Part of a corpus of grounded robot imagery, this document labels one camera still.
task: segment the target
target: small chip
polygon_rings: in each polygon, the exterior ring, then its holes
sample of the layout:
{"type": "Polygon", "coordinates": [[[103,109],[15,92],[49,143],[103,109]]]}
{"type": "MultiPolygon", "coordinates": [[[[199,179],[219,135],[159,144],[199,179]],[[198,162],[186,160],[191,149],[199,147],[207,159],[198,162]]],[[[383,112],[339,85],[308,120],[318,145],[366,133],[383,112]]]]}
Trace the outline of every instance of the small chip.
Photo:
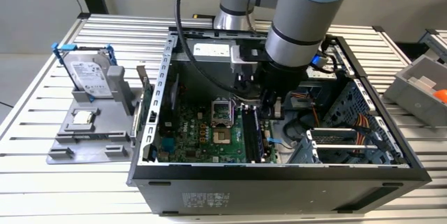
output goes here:
{"type": "Polygon", "coordinates": [[[188,158],[195,158],[196,157],[196,151],[187,151],[187,157],[188,158]]]}
{"type": "Polygon", "coordinates": [[[88,110],[80,110],[72,119],[73,125],[88,125],[92,122],[93,113],[88,110]]]}

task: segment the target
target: gray plastic tray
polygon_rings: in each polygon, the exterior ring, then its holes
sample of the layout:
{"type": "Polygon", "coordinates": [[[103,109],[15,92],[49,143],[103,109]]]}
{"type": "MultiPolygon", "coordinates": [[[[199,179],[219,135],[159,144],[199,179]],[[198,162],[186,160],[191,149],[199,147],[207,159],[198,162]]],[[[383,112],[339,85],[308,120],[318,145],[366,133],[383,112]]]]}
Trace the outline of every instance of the gray plastic tray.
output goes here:
{"type": "Polygon", "coordinates": [[[395,77],[384,96],[430,126],[447,127],[447,105],[432,95],[434,91],[447,89],[447,66],[422,56],[396,73],[395,77]],[[423,77],[436,83],[434,91],[411,82],[423,77]]]}

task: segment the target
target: motherboard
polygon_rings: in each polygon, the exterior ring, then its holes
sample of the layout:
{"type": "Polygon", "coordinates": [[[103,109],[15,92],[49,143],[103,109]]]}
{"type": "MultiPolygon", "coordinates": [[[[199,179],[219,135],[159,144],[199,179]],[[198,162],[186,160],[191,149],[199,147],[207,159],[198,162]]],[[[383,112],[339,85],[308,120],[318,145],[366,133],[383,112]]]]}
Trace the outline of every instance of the motherboard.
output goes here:
{"type": "Polygon", "coordinates": [[[216,99],[211,106],[180,103],[172,132],[162,137],[157,161],[276,163],[274,146],[267,141],[271,122],[248,120],[254,118],[248,111],[252,109],[235,107],[224,99],[216,99]]]}

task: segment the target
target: robotic arm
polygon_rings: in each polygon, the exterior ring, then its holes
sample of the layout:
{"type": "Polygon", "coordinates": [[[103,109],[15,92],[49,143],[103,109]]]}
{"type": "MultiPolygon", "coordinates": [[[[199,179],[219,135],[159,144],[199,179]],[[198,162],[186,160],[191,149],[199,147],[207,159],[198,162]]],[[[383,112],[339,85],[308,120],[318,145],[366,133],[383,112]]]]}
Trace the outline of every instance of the robotic arm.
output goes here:
{"type": "MultiPolygon", "coordinates": [[[[220,1],[215,28],[235,29],[232,22],[240,26],[240,21],[247,16],[247,1],[220,1]]],[[[278,100],[283,102],[286,94],[307,78],[308,64],[316,55],[342,2],[343,0],[278,0],[264,52],[256,53],[264,54],[271,60],[262,63],[259,68],[260,99],[266,117],[275,118],[278,100]]]]}

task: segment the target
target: orange object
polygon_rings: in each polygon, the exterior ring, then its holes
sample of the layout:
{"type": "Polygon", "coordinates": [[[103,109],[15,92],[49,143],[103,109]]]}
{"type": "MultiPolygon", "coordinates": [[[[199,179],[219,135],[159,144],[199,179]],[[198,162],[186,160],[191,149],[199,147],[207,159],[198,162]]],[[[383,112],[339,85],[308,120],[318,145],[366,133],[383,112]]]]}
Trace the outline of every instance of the orange object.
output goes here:
{"type": "Polygon", "coordinates": [[[444,103],[447,103],[447,89],[442,89],[434,93],[434,96],[440,99],[444,103]]]}

